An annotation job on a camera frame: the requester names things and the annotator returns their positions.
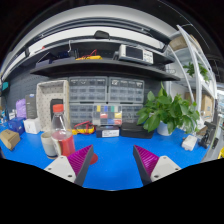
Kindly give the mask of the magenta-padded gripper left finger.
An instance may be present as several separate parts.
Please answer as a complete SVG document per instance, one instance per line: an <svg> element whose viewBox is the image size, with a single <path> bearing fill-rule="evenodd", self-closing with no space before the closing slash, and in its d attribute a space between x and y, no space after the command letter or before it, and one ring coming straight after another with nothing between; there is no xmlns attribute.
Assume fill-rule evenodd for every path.
<svg viewBox="0 0 224 224"><path fill-rule="evenodd" d="M45 168L45 171L82 186L93 155L93 146L89 145L68 157L59 156Z"/></svg>

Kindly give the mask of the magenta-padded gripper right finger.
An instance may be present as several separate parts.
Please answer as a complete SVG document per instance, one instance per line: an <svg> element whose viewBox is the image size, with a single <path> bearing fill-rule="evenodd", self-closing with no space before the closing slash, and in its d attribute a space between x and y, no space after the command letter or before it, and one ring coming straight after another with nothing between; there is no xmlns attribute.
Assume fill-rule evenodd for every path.
<svg viewBox="0 0 224 224"><path fill-rule="evenodd" d="M180 170L180 167L168 156L158 157L137 145L133 146L133 156L143 185L155 182Z"/></svg>

